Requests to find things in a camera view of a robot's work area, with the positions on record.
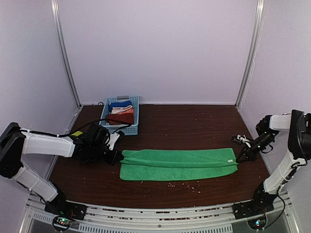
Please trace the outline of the dark red towel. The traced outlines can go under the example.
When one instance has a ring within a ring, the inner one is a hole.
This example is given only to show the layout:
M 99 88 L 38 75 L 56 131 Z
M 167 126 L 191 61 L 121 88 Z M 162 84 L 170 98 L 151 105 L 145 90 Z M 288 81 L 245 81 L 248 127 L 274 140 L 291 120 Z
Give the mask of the dark red towel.
M 134 124 L 134 113 L 107 114 L 106 121 L 110 125 Z

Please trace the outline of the green microfiber towel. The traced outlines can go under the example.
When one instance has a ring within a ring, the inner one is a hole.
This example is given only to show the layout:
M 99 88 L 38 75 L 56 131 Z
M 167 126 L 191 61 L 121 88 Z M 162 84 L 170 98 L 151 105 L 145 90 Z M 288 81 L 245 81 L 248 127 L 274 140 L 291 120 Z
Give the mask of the green microfiber towel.
M 232 148 L 211 150 L 124 150 L 124 181 L 191 181 L 227 176 L 238 171 Z

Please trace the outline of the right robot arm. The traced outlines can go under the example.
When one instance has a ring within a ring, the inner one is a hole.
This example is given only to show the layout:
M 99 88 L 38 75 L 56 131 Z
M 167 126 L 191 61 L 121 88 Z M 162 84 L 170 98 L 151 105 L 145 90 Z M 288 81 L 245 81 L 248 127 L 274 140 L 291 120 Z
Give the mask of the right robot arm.
M 248 209 L 253 214 L 273 206 L 283 186 L 288 183 L 299 168 L 306 166 L 311 159 L 311 115 L 293 109 L 282 115 L 266 115 L 256 125 L 257 138 L 234 135 L 231 140 L 242 146 L 236 159 L 238 163 L 254 161 L 259 153 L 269 153 L 279 133 L 287 135 L 284 143 L 284 157 L 273 173 L 254 191 Z

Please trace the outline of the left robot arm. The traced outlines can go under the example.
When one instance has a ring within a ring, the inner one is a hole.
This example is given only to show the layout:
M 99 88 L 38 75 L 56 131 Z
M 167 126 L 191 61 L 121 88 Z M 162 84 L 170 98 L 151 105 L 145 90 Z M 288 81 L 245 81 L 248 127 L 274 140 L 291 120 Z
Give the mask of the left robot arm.
M 70 211 L 65 194 L 54 184 L 40 177 L 22 161 L 26 154 L 56 155 L 86 162 L 114 165 L 124 159 L 115 144 L 124 136 L 121 130 L 109 132 L 91 122 L 87 132 L 52 134 L 21 128 L 12 122 L 0 136 L 0 175 L 13 179 L 36 193 L 47 208 L 60 216 Z

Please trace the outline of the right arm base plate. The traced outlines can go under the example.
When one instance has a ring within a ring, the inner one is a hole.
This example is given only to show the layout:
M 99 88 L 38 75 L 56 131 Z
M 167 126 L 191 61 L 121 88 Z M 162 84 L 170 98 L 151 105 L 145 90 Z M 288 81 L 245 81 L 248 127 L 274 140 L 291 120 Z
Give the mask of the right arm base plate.
M 232 205 L 233 214 L 235 219 L 249 218 L 257 215 L 262 215 L 265 212 L 274 210 L 274 206 L 258 207 L 254 202 L 237 202 Z

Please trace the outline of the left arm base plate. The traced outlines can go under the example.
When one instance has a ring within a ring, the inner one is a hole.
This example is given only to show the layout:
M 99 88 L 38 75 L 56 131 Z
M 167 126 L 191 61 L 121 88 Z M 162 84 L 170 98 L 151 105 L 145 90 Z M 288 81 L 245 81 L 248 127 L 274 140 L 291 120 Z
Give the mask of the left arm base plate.
M 48 203 L 45 205 L 44 211 L 54 215 L 66 217 L 68 219 L 84 220 L 87 206 L 67 201 L 65 209 L 57 211 L 56 207 L 52 207 L 52 205 Z

